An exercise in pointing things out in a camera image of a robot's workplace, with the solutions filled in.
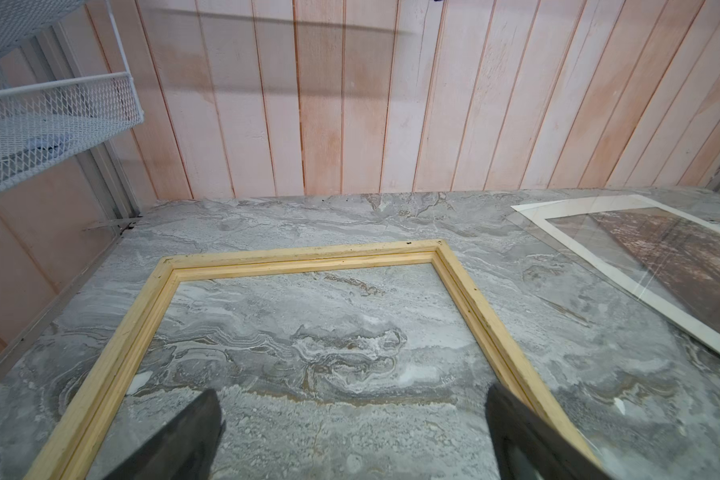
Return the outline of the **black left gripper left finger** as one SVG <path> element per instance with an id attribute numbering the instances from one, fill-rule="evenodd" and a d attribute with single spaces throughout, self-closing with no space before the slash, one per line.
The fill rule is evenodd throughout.
<path id="1" fill-rule="evenodd" d="M 108 479 L 208 479 L 225 430 L 213 389 L 203 391 Z"/>

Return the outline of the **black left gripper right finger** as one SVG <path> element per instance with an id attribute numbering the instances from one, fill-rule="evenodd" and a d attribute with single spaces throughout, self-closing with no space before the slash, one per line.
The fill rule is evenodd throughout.
<path id="1" fill-rule="evenodd" d="M 607 479 L 609 475 L 500 383 L 485 417 L 502 479 Z"/>

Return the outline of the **light wooden picture frame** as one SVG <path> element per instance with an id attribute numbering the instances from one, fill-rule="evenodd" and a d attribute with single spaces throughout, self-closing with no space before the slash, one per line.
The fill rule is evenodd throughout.
<path id="1" fill-rule="evenodd" d="M 334 245 L 162 258 L 49 440 L 29 479 L 83 479 L 175 291 L 184 281 L 433 265 L 498 380 L 589 460 L 597 458 L 444 240 Z"/>

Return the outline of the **clear glass pane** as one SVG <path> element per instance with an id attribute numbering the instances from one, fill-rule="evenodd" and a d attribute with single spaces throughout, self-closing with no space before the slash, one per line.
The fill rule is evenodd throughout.
<path id="1" fill-rule="evenodd" d="M 603 467 L 720 479 L 720 195 L 515 193 L 502 312 Z"/>

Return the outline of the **white mat board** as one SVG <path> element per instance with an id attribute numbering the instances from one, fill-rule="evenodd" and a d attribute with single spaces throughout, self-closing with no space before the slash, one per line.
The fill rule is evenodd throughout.
<path id="1" fill-rule="evenodd" d="M 532 203 L 516 205 L 513 209 L 522 224 L 538 228 L 550 241 L 589 263 L 606 279 L 720 355 L 720 334 L 684 310 L 592 218 L 598 212 L 645 208 L 665 210 L 720 234 L 719 225 L 635 194 Z"/>

